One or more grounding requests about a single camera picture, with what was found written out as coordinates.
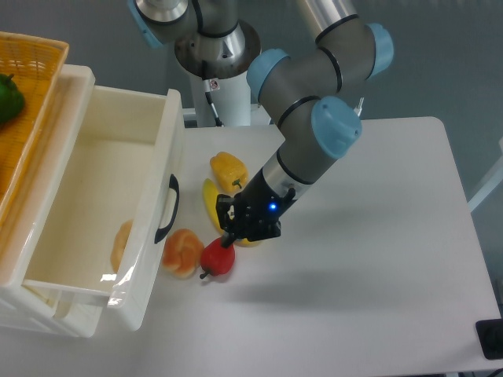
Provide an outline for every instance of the cable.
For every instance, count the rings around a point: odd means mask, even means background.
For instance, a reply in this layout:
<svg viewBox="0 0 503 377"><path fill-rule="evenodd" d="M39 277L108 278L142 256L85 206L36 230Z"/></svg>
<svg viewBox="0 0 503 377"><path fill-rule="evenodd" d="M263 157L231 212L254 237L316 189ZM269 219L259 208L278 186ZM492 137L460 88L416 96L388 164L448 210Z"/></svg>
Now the cable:
<svg viewBox="0 0 503 377"><path fill-rule="evenodd" d="M487 377L496 377L497 375L499 375L500 373L503 372L503 368L500 368L500 369L496 369L494 372L492 372L490 375L488 375Z"/></svg>
<svg viewBox="0 0 503 377"><path fill-rule="evenodd" d="M217 127L222 127L223 122L218 117L217 109L215 104L213 103L213 99L211 98L211 92L204 92L204 96L206 97L207 104L210 105L211 112L213 112L213 118L215 118L215 124Z"/></svg>

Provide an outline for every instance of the white plastic drawer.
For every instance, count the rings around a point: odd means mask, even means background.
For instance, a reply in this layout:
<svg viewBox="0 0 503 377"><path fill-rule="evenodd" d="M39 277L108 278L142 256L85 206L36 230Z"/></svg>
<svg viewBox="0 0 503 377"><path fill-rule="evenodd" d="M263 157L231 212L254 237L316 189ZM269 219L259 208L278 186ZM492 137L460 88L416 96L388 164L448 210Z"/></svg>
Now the white plastic drawer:
<svg viewBox="0 0 503 377"><path fill-rule="evenodd" d="M61 301L108 306L140 327L162 255L161 218L174 212L169 189L182 152L180 95L96 86L23 285ZM119 271L110 254L133 219Z"/></svg>

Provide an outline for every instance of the yellow bell pepper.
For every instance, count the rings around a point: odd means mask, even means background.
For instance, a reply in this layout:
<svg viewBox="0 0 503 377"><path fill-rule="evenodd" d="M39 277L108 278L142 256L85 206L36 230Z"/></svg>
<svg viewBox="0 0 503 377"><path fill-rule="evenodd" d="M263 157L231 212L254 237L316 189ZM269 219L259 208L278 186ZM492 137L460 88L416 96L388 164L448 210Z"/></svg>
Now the yellow bell pepper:
<svg viewBox="0 0 503 377"><path fill-rule="evenodd" d="M227 193L242 189L248 180L248 169L230 153L219 152L215 157L211 157L210 165L218 183Z"/></svg>

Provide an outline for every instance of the banana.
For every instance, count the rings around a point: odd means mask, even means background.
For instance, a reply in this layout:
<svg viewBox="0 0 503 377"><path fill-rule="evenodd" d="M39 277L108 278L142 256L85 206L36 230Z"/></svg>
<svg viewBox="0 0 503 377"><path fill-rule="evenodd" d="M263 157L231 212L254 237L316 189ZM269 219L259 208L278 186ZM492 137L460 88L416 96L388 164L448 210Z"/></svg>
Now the banana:
<svg viewBox="0 0 503 377"><path fill-rule="evenodd" d="M223 230L220 229L220 223L218 222L217 210L215 208L215 204L217 203L217 195L220 192L216 184L210 179L206 178L203 182L203 199L204 206L206 207L206 211L208 216L210 217L211 223L217 229L220 234L223 234ZM250 242L248 240L236 241L237 246L243 247L254 247L257 246L260 241Z"/></svg>

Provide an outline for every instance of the gray wall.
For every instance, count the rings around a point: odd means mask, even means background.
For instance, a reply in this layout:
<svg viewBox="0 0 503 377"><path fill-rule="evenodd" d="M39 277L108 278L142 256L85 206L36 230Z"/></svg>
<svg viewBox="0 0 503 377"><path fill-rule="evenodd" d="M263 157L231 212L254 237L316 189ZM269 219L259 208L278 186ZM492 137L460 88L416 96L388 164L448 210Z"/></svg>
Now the gray wall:
<svg viewBox="0 0 503 377"><path fill-rule="evenodd" d="M395 40L391 69L345 96L365 95L364 119L432 115L441 119L469 198L499 157L503 137L503 2L499 0L357 0L360 16L382 23ZM240 14L263 49L293 57L314 48L293 0L241 0ZM188 79L172 46L150 50L124 0L2 0L0 29L70 43L69 64L92 68L98 85L150 93L182 92ZM503 188L474 213L492 278L503 277Z"/></svg>

